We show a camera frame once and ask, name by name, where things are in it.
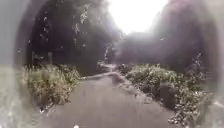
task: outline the sunlight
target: sunlight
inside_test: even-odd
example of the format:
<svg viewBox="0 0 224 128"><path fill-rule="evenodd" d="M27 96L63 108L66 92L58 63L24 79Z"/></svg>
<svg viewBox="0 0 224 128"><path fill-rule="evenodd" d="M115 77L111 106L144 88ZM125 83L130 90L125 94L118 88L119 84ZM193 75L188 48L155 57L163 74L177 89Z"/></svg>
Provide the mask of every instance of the sunlight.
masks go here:
<svg viewBox="0 0 224 128"><path fill-rule="evenodd" d="M109 0L109 12L124 33L144 32L167 3L168 0Z"/></svg>

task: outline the foliage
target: foliage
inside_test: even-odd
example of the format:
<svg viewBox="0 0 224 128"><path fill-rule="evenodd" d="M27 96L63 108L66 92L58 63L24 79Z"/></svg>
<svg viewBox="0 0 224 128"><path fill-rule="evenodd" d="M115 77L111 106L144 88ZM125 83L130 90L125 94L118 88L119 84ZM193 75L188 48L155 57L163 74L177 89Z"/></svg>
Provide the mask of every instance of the foliage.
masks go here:
<svg viewBox="0 0 224 128"><path fill-rule="evenodd" d="M170 123L182 126L193 125L202 113L204 104L212 99L212 94L203 91L199 84L205 82L205 71L201 70L199 58L194 60L186 73L176 73L160 65L136 65L125 76L134 86L148 96L160 101L166 108L175 111Z"/></svg>
<svg viewBox="0 0 224 128"><path fill-rule="evenodd" d="M79 73L67 66L47 65L23 68L19 72L21 86L28 87L34 102L41 110L68 102L71 91L79 84Z"/></svg>

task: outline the tall grass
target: tall grass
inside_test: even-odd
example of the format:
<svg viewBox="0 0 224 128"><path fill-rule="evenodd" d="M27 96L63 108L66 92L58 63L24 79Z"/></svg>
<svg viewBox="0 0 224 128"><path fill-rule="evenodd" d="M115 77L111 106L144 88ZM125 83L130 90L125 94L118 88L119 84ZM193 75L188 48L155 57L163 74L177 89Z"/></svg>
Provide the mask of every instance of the tall grass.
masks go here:
<svg viewBox="0 0 224 128"><path fill-rule="evenodd" d="M48 106L68 102L72 90L79 84L76 69L67 66L46 65L40 68L24 67L18 73L20 85L27 87L32 99L44 110Z"/></svg>

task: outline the grass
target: grass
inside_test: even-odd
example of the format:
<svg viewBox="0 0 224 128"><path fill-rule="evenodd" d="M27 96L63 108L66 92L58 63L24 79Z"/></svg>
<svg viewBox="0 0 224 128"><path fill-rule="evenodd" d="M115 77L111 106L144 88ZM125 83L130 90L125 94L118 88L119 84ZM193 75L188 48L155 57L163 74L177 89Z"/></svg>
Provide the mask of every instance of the grass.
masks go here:
<svg viewBox="0 0 224 128"><path fill-rule="evenodd" d="M186 73L176 73L160 65L135 65L120 68L121 72L133 85L161 102L176 114L170 123L193 126L201 120L205 105L212 100L212 94L200 86L205 83L206 75L201 62L196 59L193 67Z"/></svg>
<svg viewBox="0 0 224 128"><path fill-rule="evenodd" d="M40 68L23 68L19 71L21 86L28 88L32 99L45 110L48 106L68 102L72 90L79 84L80 76L75 68L46 65Z"/></svg>

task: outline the dirt path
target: dirt path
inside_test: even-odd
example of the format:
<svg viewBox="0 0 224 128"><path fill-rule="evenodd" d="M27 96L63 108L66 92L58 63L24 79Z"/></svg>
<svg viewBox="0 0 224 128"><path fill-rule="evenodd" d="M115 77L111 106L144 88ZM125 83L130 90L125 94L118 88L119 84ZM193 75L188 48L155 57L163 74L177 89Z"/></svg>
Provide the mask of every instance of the dirt path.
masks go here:
<svg viewBox="0 0 224 128"><path fill-rule="evenodd" d="M135 89L120 86L112 76L81 83L71 103L56 107L47 122L53 128L174 128L172 112Z"/></svg>

